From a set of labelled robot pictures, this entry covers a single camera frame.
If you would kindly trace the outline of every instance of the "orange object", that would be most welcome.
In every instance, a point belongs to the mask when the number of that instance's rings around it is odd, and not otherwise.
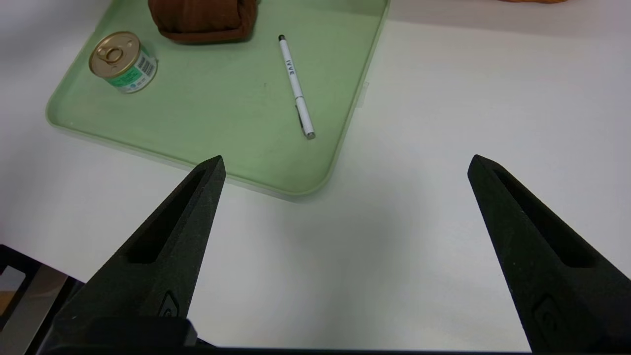
[[[149,0],[160,34],[183,44],[246,39],[256,21],[256,0]]]

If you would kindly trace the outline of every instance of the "white pen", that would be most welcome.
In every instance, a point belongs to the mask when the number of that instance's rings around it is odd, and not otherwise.
[[[293,96],[296,99],[296,108],[298,109],[298,118],[300,119],[302,131],[305,133],[308,140],[314,139],[316,133],[314,132],[313,124],[311,124],[311,117],[309,117],[309,111],[307,111],[307,103],[305,102],[305,97],[302,95],[302,89],[298,82],[296,66],[293,65],[292,55],[289,53],[289,45],[283,35],[278,36],[278,42],[283,52],[285,67],[287,68],[287,74],[289,74],[289,82],[292,84]]]

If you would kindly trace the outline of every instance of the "pull tab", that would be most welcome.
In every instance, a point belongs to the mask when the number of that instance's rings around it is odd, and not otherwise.
[[[121,60],[122,49],[118,47],[99,48],[97,51],[97,57],[107,64],[114,64]]]

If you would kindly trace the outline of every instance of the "green tray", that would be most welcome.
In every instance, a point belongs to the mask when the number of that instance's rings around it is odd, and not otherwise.
[[[388,0],[262,0],[247,42],[180,45],[146,1],[114,0],[50,98],[60,128],[196,165],[222,155],[231,178],[286,195],[329,179]],[[121,94],[88,68],[104,36],[132,31],[157,57],[153,81]],[[278,36],[287,37],[316,138],[300,129]]]

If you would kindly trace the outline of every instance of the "barcode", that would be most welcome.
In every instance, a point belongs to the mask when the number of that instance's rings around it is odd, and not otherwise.
[[[150,61],[147,61],[144,59],[144,57],[142,57],[140,59],[140,63],[138,63],[138,68],[140,68],[140,70],[144,72],[147,76],[151,76],[153,70],[155,69],[155,66]]]

